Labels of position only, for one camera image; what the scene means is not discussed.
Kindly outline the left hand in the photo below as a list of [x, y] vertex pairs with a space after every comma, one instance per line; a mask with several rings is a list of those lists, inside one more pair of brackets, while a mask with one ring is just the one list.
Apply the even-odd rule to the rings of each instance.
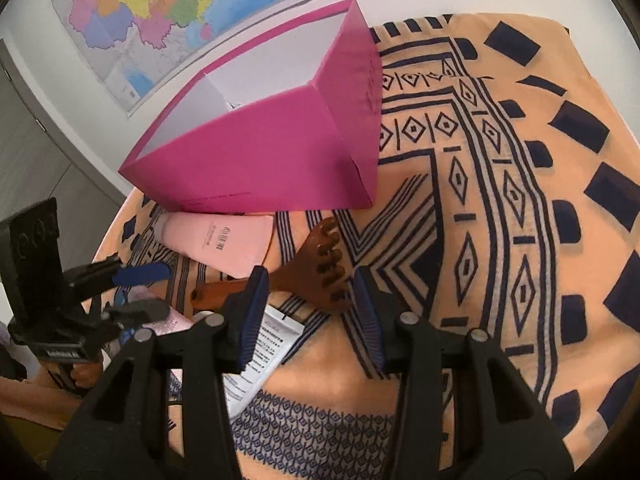
[[56, 387], [78, 394], [94, 387], [103, 374], [103, 358], [96, 361], [60, 364], [40, 361], [35, 382], [40, 386]]

